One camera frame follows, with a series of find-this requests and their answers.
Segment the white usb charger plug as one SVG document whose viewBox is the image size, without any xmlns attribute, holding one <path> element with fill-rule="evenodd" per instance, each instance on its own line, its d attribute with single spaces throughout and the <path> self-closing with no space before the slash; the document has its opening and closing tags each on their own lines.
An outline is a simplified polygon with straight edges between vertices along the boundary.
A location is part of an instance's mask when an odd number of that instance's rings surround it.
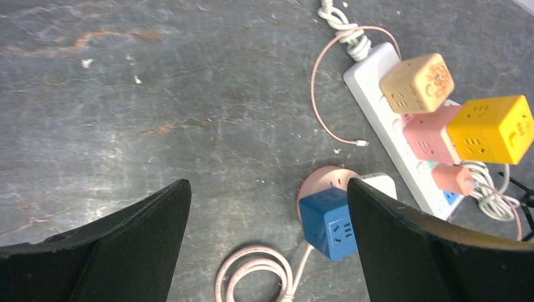
<svg viewBox="0 0 534 302">
<path fill-rule="evenodd" d="M 378 189 L 389 197 L 397 200 L 397 190 L 394 180 L 383 172 L 365 174 L 359 178 L 368 185 Z"/>
</svg>

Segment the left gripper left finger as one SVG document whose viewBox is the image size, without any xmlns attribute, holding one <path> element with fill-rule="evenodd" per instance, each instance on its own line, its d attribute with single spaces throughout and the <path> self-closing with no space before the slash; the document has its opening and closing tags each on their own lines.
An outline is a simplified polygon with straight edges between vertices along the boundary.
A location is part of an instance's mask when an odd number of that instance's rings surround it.
<svg viewBox="0 0 534 302">
<path fill-rule="evenodd" d="M 180 179 L 79 228 L 1 247 L 1 300 L 167 300 L 190 205 Z"/>
</svg>

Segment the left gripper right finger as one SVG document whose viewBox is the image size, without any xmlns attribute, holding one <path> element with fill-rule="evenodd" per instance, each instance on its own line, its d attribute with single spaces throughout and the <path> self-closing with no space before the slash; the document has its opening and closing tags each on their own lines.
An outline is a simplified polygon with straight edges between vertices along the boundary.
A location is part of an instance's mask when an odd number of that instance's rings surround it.
<svg viewBox="0 0 534 302">
<path fill-rule="evenodd" d="M 453 225 L 361 179 L 348 206 L 372 301 L 532 301 L 533 244 Z"/>
</svg>

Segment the pink round socket base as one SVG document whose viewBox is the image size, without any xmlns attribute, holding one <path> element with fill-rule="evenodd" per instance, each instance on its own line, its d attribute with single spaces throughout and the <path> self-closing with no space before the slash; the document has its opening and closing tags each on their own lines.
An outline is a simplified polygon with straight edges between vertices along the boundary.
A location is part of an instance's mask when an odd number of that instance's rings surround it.
<svg viewBox="0 0 534 302">
<path fill-rule="evenodd" d="M 352 170 L 333 165 L 321 167 L 309 174 L 300 186 L 296 198 L 296 212 L 299 222 L 302 222 L 300 200 L 312 194 L 324 191 L 331 187 L 347 190 L 348 181 L 359 175 Z"/>
</svg>

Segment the blue cube socket adapter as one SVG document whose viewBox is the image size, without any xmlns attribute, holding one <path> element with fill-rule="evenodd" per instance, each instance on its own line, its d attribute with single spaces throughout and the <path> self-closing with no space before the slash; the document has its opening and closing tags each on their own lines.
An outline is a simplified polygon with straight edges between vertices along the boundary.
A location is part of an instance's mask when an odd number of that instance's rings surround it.
<svg viewBox="0 0 534 302">
<path fill-rule="evenodd" d="M 331 187 L 299 202 L 305 240 L 331 261 L 358 251 L 347 192 Z"/>
</svg>

